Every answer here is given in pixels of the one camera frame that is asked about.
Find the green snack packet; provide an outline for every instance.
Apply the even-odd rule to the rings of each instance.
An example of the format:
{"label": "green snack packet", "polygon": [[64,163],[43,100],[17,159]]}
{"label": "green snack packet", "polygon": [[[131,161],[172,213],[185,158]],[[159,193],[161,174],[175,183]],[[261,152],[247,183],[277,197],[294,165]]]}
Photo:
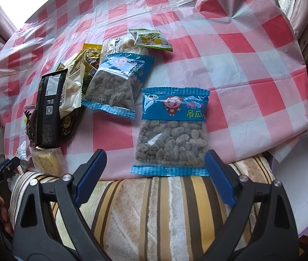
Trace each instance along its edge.
{"label": "green snack packet", "polygon": [[135,38],[134,46],[173,51],[172,45],[159,30],[139,28],[129,29],[129,32]]}

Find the sugared seeds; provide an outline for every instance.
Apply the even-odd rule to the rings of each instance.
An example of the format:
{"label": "sugared seeds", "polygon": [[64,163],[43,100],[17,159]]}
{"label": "sugared seeds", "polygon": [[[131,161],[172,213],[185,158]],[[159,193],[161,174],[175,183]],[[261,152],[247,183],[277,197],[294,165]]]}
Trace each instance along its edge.
{"label": "sugared seeds", "polygon": [[136,159],[162,166],[203,167],[206,138],[202,121],[142,120]]}
{"label": "sugared seeds", "polygon": [[134,99],[142,83],[135,74],[128,79],[100,70],[93,77],[85,100],[134,111]]}

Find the red and white checkered tablecloth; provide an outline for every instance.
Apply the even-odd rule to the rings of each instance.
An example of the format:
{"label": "red and white checkered tablecloth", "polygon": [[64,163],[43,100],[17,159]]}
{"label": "red and white checkered tablecloth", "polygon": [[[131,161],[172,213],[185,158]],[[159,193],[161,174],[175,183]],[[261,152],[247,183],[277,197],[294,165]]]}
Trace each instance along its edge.
{"label": "red and white checkered tablecloth", "polygon": [[[23,106],[36,102],[40,77],[78,52],[129,28],[161,30],[173,53],[155,50],[145,87],[211,91],[209,146],[224,162],[276,147],[283,157],[308,127],[306,67],[277,0],[49,0],[0,52],[0,121],[5,155],[26,140]],[[130,169],[141,119],[87,110],[61,147],[73,172],[97,148],[107,151],[103,179]]]}

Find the striped cushion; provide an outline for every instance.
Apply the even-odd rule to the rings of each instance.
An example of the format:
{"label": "striped cushion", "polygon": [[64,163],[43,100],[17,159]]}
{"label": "striped cushion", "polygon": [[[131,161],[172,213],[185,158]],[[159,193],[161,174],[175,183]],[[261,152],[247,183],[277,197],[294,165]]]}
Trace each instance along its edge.
{"label": "striped cushion", "polygon": [[[231,166],[253,181],[270,183],[274,179],[263,157]],[[20,178],[13,190],[11,221],[15,222],[23,189],[34,177],[48,180],[31,172]],[[74,248],[58,204],[52,202],[52,209],[63,243]],[[212,181],[195,176],[101,181],[80,210],[113,261],[199,260],[230,213]],[[237,248],[249,241],[258,210],[259,205],[254,205]]]}

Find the metal screw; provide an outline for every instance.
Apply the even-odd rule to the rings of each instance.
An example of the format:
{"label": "metal screw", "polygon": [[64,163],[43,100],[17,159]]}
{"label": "metal screw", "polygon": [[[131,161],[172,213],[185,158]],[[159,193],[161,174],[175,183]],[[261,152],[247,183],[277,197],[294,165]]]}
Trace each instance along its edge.
{"label": "metal screw", "polygon": [[238,177],[238,179],[241,181],[241,182],[247,182],[249,180],[249,177],[247,177],[246,175],[240,175]]}
{"label": "metal screw", "polygon": [[63,177],[62,177],[62,180],[64,182],[68,182],[72,179],[72,176],[70,174],[65,174]]}
{"label": "metal screw", "polygon": [[273,185],[274,185],[274,186],[277,186],[277,187],[280,187],[280,186],[282,186],[282,182],[279,181],[278,179],[275,179],[275,180],[273,181]]}
{"label": "metal screw", "polygon": [[31,181],[29,182],[31,186],[35,186],[37,183],[38,183],[37,179],[31,179]]}

